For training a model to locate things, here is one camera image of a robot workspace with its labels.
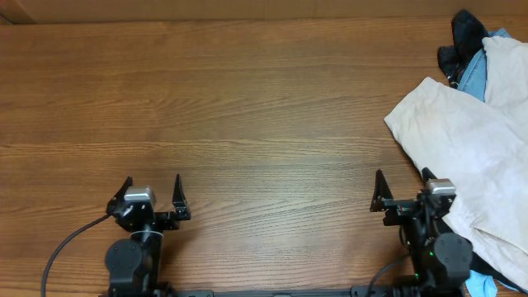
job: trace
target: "white cloth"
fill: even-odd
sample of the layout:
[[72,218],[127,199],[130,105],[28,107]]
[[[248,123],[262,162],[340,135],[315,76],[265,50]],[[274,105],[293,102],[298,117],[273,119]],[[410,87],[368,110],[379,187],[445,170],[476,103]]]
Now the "white cloth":
[[485,38],[486,103],[426,78],[385,117],[415,166],[449,178],[445,222],[528,290],[528,45]]

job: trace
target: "wood grain surface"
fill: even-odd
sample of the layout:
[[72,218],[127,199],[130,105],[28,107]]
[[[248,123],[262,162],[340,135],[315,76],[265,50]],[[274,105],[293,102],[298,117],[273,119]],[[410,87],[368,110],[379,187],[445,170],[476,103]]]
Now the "wood grain surface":
[[[525,17],[482,20],[528,40]],[[397,197],[420,186],[383,119],[446,81],[449,17],[2,26],[0,41],[1,296],[38,296],[51,253],[127,176],[160,210],[183,176],[193,218],[166,233],[161,272],[179,290],[346,288],[403,253],[369,212],[376,169]],[[75,238],[49,296],[103,294],[127,236],[107,220]]]
[[528,16],[526,0],[0,0],[15,24],[277,20],[322,17]]

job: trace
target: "blue cloth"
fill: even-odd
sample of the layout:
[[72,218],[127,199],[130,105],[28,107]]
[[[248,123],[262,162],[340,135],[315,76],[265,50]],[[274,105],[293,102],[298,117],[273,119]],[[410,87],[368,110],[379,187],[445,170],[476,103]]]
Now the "blue cloth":
[[[497,286],[491,276],[485,276],[475,271],[471,271],[469,279],[465,282],[471,297],[495,297],[497,296]],[[515,290],[508,285],[504,285],[510,290]]]
[[[510,38],[510,35],[504,28],[497,32],[489,32],[490,37],[502,36]],[[486,54],[484,49],[481,49],[473,56],[468,67],[465,69],[459,86],[456,88],[459,91],[466,92],[469,95],[484,102],[484,91],[486,90],[486,77],[488,76]]]

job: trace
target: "pile of clothes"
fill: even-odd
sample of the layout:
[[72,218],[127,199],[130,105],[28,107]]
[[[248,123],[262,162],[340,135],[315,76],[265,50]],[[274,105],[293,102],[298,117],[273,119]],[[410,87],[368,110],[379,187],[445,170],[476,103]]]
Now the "pile of clothes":
[[528,290],[528,44],[488,32],[467,11],[452,21],[454,45],[438,49],[450,87],[426,78],[385,117],[415,166],[456,185],[444,217],[474,247],[473,297],[493,297],[493,278]]

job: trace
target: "robotic arm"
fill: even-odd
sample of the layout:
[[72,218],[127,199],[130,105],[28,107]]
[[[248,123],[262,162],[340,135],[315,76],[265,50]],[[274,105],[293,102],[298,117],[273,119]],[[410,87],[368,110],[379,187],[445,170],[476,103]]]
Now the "robotic arm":
[[[385,226],[400,226],[400,240],[409,251],[397,262],[376,274],[369,285],[354,285],[349,290],[289,290],[220,292],[212,290],[178,291],[168,283],[158,283],[163,232],[178,230],[180,221],[190,220],[182,181],[176,178],[172,204],[175,210],[154,212],[156,198],[149,186],[134,186],[128,177],[106,207],[106,215],[80,228],[66,238],[50,258],[42,277],[41,295],[54,258],[60,249],[82,231],[114,216],[116,223],[130,232],[106,252],[110,272],[107,297],[463,297],[463,282],[469,278],[471,243],[452,232],[439,232],[441,218],[455,199],[455,186],[448,179],[437,179],[427,168],[422,171],[423,188],[415,200],[395,200],[381,170],[375,178],[370,211],[384,211]],[[376,279],[411,257],[413,276],[400,277],[390,286],[374,285]]]

